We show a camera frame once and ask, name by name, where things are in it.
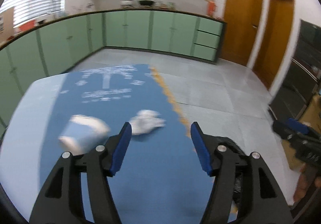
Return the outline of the orange thermos jug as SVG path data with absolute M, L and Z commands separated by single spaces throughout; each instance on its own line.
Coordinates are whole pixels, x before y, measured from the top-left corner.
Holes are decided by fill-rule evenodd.
M 206 0 L 207 2 L 207 16 L 214 17 L 216 11 L 216 3 L 214 0 Z

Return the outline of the black glass cabinet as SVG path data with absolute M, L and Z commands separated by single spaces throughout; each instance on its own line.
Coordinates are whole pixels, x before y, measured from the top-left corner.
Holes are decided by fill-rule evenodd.
M 300 21 L 296 50 L 277 94 L 268 106 L 274 120 L 299 119 L 320 86 L 320 27 Z

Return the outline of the brown cardboard box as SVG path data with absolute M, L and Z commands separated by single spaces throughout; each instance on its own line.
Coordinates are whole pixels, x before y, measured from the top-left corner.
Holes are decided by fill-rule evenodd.
M 314 95 L 306 110 L 298 120 L 303 126 L 299 128 L 300 132 L 307 134 L 308 137 L 316 137 L 320 135 L 320 95 Z M 303 162 L 295 157 L 295 150 L 290 147 L 287 140 L 281 141 L 288 166 L 293 171 L 298 171 Z

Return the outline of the white paper cup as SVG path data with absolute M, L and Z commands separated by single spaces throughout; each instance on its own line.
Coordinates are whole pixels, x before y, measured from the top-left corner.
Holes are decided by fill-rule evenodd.
M 109 132 L 109 126 L 99 118 L 72 115 L 58 140 L 63 151 L 78 156 L 103 144 L 108 139 Z

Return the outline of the black wok pan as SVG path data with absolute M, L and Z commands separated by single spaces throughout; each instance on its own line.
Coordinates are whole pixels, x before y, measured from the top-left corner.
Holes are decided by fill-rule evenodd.
M 153 0 L 139 0 L 138 3 L 141 7 L 146 7 L 146 8 L 152 8 L 156 4 L 156 2 Z

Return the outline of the white cooking pot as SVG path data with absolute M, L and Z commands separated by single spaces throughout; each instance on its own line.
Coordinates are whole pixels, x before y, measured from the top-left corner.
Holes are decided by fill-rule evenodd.
M 134 0 L 121 0 L 120 5 L 121 5 L 121 8 L 133 8 Z

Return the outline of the brown wooden door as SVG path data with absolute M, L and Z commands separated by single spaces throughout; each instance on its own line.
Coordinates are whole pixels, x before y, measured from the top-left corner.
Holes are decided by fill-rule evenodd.
M 253 72 L 269 90 L 278 73 L 290 38 L 294 0 L 270 0 L 264 36 Z
M 246 66 L 260 24 L 263 0 L 226 0 L 222 59 Z

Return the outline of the light blue table mat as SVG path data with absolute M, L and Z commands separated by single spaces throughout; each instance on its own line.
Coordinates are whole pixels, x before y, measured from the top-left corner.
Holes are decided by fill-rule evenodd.
M 37 199 L 41 147 L 65 74 L 32 83 L 20 100 L 1 147 L 1 184 L 13 205 L 29 218 Z

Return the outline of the brown cardboard board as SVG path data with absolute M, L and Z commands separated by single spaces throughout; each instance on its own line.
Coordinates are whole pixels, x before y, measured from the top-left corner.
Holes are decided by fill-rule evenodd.
M 0 42 L 7 41 L 14 35 L 14 7 L 1 12 Z

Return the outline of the dark blue table mat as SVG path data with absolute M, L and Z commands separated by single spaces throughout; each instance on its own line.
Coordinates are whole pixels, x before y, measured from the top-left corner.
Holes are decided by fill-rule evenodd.
M 199 223 L 212 181 L 147 65 L 68 73 L 32 223 Z

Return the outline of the green lower kitchen cabinets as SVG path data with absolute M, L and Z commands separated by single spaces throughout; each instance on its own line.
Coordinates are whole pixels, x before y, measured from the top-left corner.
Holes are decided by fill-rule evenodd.
M 103 48 L 216 63 L 226 24 L 174 10 L 108 10 L 61 18 L 1 46 L 1 125 L 6 128 L 34 81 L 66 72 Z

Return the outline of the red wash basin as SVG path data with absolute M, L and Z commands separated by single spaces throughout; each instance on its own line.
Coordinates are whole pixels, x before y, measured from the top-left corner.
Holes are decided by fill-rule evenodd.
M 33 29 L 35 27 L 35 24 L 36 24 L 36 20 L 30 20 L 30 21 L 23 23 L 18 28 L 21 32 L 25 32 L 30 29 Z

